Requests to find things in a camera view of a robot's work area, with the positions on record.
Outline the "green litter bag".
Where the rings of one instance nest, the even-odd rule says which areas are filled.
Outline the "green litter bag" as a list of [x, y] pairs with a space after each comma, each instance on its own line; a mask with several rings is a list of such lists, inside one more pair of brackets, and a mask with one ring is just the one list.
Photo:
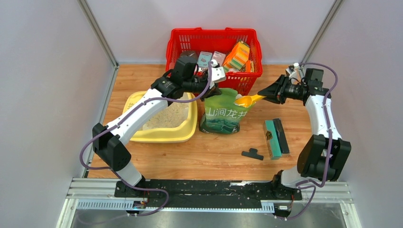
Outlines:
[[252, 106], [243, 107], [235, 104], [242, 97], [236, 90], [221, 88], [221, 95], [204, 100], [205, 112], [200, 119], [199, 129], [203, 133], [234, 134], [240, 131], [240, 121]]

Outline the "yellow plastic scoop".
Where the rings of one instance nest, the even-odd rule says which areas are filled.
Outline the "yellow plastic scoop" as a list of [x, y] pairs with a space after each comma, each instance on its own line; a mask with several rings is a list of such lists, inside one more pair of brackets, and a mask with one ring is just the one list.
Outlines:
[[234, 102], [235, 105], [242, 106], [242, 107], [250, 107], [255, 104], [257, 101], [264, 99], [265, 96], [262, 95], [246, 95], [237, 98]]

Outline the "black bag clip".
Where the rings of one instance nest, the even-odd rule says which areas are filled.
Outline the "black bag clip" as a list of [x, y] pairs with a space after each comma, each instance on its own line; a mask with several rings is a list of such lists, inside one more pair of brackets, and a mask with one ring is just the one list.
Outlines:
[[260, 161], [264, 160], [264, 156], [258, 154], [258, 150], [255, 148], [250, 148], [248, 151], [242, 151], [241, 155], [244, 157], [253, 158]]

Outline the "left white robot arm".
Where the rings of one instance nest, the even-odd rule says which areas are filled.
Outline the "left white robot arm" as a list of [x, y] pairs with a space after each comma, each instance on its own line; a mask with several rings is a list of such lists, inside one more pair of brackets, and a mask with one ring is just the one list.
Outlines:
[[207, 70], [198, 75], [197, 60], [184, 56], [176, 60], [174, 67], [156, 79], [143, 97], [126, 112], [107, 125], [96, 124], [90, 144], [94, 152], [127, 185], [127, 191], [140, 197], [145, 191], [142, 174], [131, 162], [131, 154], [126, 144], [132, 136], [152, 117], [172, 103], [185, 103], [184, 93], [194, 93], [193, 102], [218, 95], [217, 85], [225, 81], [223, 67], [215, 60], [208, 62]]

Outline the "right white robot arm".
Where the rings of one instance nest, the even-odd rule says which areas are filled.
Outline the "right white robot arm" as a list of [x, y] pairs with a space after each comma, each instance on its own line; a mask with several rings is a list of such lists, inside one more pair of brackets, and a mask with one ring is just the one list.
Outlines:
[[323, 187], [326, 181], [338, 180], [351, 152], [351, 143], [342, 139], [331, 111], [331, 88], [323, 87], [324, 71], [307, 68], [299, 82], [293, 83], [293, 74], [300, 72], [295, 66], [286, 69], [273, 84], [260, 90], [258, 95], [275, 104], [287, 99], [299, 100], [306, 108], [312, 135], [299, 154], [297, 165], [280, 171], [279, 180], [271, 185], [271, 193], [283, 199], [290, 188], [305, 183]]

